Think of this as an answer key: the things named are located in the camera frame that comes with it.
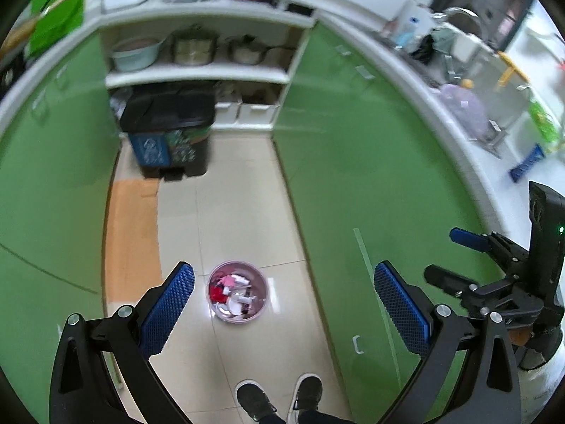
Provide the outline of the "red cloth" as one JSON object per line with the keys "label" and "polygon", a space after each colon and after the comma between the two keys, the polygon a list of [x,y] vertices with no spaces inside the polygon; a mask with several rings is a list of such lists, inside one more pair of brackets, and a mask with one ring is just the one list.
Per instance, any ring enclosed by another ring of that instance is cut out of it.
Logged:
{"label": "red cloth", "polygon": [[224,304],[228,296],[224,294],[224,287],[222,285],[210,285],[209,297],[213,304]]}

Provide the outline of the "white round plastic lid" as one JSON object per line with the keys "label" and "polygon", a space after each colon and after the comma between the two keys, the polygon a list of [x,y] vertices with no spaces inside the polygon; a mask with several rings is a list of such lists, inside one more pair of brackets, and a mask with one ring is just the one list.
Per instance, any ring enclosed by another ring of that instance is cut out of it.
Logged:
{"label": "white round plastic lid", "polygon": [[253,303],[253,298],[244,293],[233,293],[226,302],[228,311],[233,317],[243,316],[248,313]]}

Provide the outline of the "pink paper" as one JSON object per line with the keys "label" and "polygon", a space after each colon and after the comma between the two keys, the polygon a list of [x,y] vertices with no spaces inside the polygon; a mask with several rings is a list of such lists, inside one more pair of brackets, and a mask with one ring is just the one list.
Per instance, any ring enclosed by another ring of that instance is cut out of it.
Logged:
{"label": "pink paper", "polygon": [[237,284],[237,280],[234,278],[234,276],[232,275],[227,275],[222,277],[219,281],[219,284],[221,284],[224,287],[229,287],[232,288]]}

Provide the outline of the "pink trash bin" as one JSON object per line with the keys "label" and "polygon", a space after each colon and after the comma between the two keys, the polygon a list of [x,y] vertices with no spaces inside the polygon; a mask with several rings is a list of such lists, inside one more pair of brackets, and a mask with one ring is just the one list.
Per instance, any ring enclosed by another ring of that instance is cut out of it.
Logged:
{"label": "pink trash bin", "polygon": [[[237,284],[232,287],[224,287],[224,294],[228,297],[233,293],[244,293],[246,296],[253,298],[253,303],[247,314],[239,317],[233,317],[228,311],[226,302],[224,304],[213,304],[209,297],[210,285],[221,285],[218,281],[227,275],[232,275],[237,280]],[[227,324],[248,324],[258,317],[267,308],[269,300],[269,288],[267,279],[261,273],[260,269],[245,261],[227,261],[219,264],[209,274],[206,285],[206,296],[208,299],[211,314],[218,318],[221,322]]]}

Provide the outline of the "black floor trash bin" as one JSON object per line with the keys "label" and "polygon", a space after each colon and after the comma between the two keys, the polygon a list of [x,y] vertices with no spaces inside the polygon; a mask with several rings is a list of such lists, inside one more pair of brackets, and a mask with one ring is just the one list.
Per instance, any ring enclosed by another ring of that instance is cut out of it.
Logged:
{"label": "black floor trash bin", "polygon": [[198,177],[208,170],[215,94],[209,88],[132,95],[120,126],[147,178]]}

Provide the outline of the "blue glass vase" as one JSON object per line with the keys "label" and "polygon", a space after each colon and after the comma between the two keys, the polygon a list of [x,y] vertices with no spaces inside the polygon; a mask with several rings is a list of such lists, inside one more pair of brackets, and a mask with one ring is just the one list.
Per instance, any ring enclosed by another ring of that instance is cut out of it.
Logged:
{"label": "blue glass vase", "polygon": [[508,172],[511,181],[518,183],[538,162],[542,161],[545,157],[546,155],[543,147],[541,147],[539,143],[536,143],[533,149],[530,150],[528,156]]}

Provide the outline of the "left black shoe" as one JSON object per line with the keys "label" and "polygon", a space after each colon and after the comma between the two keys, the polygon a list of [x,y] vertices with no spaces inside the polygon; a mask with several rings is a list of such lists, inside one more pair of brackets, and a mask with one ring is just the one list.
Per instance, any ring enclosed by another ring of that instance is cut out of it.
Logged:
{"label": "left black shoe", "polygon": [[253,380],[244,380],[238,383],[234,395],[239,406],[254,422],[261,422],[265,418],[277,415],[277,409],[262,387]]}

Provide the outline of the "black shoe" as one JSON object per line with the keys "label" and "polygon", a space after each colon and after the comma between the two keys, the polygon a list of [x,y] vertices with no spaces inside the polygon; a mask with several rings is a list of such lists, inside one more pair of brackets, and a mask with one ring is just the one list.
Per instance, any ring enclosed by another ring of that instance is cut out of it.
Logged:
{"label": "black shoe", "polygon": [[265,418],[277,415],[277,409],[262,387],[253,380],[244,380],[238,383],[234,395],[239,406],[254,422],[261,422]]}
{"label": "black shoe", "polygon": [[288,417],[297,418],[301,412],[317,411],[323,396],[323,383],[315,373],[304,373],[295,385]]}

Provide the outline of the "purple plastic basin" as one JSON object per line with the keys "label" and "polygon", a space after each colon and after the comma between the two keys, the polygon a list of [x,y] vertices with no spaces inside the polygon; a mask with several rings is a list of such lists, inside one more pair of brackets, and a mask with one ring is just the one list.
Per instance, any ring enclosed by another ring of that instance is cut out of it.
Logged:
{"label": "purple plastic basin", "polygon": [[459,85],[440,85],[440,99],[468,136],[481,140],[489,131],[487,111],[481,100],[470,90]]}

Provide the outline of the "right black shoe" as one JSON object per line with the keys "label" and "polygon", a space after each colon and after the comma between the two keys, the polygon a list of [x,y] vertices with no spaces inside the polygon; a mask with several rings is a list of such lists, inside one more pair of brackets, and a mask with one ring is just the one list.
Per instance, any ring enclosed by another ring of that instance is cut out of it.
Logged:
{"label": "right black shoe", "polygon": [[317,411],[323,396],[323,383],[315,373],[304,373],[295,385],[288,417],[297,418],[301,412]]}

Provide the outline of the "green plastic basket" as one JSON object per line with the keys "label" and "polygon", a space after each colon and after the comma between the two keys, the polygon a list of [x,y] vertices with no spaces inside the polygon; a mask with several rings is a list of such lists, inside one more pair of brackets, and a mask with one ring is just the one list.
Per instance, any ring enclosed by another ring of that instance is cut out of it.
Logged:
{"label": "green plastic basket", "polygon": [[537,100],[531,100],[529,114],[545,147],[557,147],[561,142],[561,124]]}

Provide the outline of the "yellow sponge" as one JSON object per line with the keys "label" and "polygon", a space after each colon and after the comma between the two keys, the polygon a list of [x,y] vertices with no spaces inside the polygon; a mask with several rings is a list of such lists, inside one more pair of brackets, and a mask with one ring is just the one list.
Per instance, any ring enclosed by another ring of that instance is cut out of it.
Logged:
{"label": "yellow sponge", "polygon": [[460,82],[460,86],[464,89],[473,89],[474,88],[474,81],[469,78],[465,78]]}

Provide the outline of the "curved chrome faucet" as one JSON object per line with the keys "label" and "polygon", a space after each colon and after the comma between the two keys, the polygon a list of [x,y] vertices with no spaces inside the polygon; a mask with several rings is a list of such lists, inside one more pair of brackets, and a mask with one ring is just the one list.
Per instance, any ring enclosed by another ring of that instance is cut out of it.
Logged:
{"label": "curved chrome faucet", "polygon": [[435,12],[433,19],[438,23],[448,23],[467,35],[476,35],[483,39],[486,34],[484,22],[475,12],[461,7],[447,8],[441,12]]}

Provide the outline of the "pale green bowl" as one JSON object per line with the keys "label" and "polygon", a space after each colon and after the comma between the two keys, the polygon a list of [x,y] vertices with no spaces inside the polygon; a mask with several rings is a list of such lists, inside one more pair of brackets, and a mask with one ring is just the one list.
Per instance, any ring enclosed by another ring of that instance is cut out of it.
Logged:
{"label": "pale green bowl", "polygon": [[148,68],[159,58],[164,40],[155,36],[138,36],[117,42],[111,48],[115,69],[130,73]]}

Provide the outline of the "steel pot on shelf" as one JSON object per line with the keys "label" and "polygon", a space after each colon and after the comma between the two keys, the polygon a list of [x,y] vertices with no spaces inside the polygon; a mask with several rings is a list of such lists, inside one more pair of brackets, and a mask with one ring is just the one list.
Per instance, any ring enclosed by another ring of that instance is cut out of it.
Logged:
{"label": "steel pot on shelf", "polygon": [[172,36],[171,55],[174,63],[184,66],[202,66],[213,62],[218,33],[196,26],[175,32]]}

